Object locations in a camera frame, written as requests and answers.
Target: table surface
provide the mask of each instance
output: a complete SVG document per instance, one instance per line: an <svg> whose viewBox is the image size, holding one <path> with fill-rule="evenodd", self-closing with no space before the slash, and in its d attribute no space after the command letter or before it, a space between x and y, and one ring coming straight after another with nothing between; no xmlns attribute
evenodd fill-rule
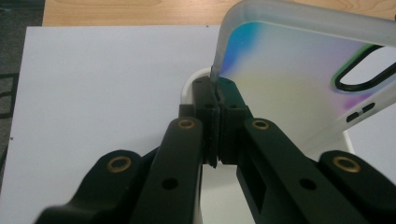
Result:
<svg viewBox="0 0 396 224"><path fill-rule="evenodd" d="M293 0L395 20L396 0ZM47 0L43 26L221 24L238 0Z"/></svg>

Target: gray surface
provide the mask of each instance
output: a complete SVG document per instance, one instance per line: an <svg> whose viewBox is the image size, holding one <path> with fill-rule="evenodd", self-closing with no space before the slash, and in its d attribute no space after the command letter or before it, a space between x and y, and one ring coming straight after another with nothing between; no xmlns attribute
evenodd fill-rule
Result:
<svg viewBox="0 0 396 224"><path fill-rule="evenodd" d="M0 76L19 73L27 26L41 26L42 10L0 10ZM0 79L0 92L9 91L12 79ZM10 97L0 99L0 113L8 112ZM8 145L12 119L0 119L0 157ZM2 185L3 167L0 174Z"/></svg>

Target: mounting hole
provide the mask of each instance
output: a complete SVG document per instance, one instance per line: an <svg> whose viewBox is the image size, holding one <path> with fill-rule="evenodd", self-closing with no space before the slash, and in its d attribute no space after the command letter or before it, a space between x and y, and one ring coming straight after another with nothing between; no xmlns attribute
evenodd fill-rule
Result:
<svg viewBox="0 0 396 224"><path fill-rule="evenodd" d="M132 164L132 161L129 157L126 156L118 156L111 159L107 163L107 170L110 173L120 173L128 169Z"/></svg>
<svg viewBox="0 0 396 224"><path fill-rule="evenodd" d="M341 170L350 173L358 173L361 170L359 164L348 157L334 157L334 159L332 159L332 163Z"/></svg>
<svg viewBox="0 0 396 224"><path fill-rule="evenodd" d="M190 129L195 126L194 121L190 119L183 119L178 122L178 127L182 129Z"/></svg>
<svg viewBox="0 0 396 224"><path fill-rule="evenodd" d="M260 130L266 130L270 128L270 125L263 120L254 120L252 123L253 127Z"/></svg>
<svg viewBox="0 0 396 224"><path fill-rule="evenodd" d="M178 186L177 180L174 178L167 178L163 181L164 189L175 189L177 188L177 186Z"/></svg>
<svg viewBox="0 0 396 224"><path fill-rule="evenodd" d="M301 187L309 190L314 190L317 188L317 184L315 184L314 181L308 179L308 178L303 178L300 180L300 185Z"/></svg>

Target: iridescent phone case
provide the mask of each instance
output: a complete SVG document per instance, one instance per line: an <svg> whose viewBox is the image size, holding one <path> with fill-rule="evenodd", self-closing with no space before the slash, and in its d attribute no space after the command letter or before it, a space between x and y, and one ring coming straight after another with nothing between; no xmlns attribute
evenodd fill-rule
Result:
<svg viewBox="0 0 396 224"><path fill-rule="evenodd" d="M227 13L210 76L317 159L353 151L344 131L396 101L395 62L394 21L253 0Z"/></svg>

